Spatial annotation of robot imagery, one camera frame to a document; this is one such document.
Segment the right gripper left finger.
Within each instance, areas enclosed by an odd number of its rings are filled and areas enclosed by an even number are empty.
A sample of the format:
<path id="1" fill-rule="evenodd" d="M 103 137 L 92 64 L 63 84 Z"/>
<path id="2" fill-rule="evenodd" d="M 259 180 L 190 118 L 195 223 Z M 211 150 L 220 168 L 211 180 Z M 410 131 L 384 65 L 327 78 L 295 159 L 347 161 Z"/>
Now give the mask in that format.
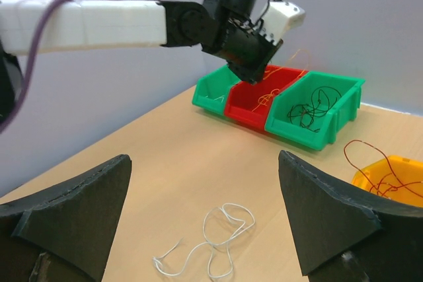
<path id="1" fill-rule="evenodd" d="M 1 280 L 101 281 L 131 173 L 118 155 L 1 204 Z"/>

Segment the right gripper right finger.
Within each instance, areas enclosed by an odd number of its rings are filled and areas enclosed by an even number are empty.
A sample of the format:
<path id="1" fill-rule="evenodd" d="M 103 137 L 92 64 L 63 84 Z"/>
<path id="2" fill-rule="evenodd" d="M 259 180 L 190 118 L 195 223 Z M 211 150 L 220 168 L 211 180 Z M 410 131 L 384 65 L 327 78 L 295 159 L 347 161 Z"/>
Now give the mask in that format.
<path id="1" fill-rule="evenodd" d="M 421 281 L 422 208 L 335 178 L 288 151 L 280 187 L 302 275 L 310 281 Z"/>

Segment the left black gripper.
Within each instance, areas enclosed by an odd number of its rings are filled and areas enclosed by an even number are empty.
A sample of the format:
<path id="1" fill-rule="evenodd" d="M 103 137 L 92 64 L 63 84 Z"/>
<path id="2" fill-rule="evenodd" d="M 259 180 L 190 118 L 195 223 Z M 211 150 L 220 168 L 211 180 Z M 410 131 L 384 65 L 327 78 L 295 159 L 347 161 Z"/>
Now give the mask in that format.
<path id="1" fill-rule="evenodd" d="M 227 66 L 241 81 L 255 85 L 263 80 L 268 62 L 283 43 L 236 28 L 226 41 Z"/>

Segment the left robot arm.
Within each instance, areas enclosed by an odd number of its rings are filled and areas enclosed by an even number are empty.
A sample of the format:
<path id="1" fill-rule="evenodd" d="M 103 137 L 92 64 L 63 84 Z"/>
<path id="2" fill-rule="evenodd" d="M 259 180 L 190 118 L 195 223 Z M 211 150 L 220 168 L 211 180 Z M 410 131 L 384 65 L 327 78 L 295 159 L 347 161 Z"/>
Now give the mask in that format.
<path id="1" fill-rule="evenodd" d="M 201 46 L 242 81 L 258 83 L 299 12 L 267 0 L 1 0 L 1 127 L 26 98 L 40 53 Z"/>

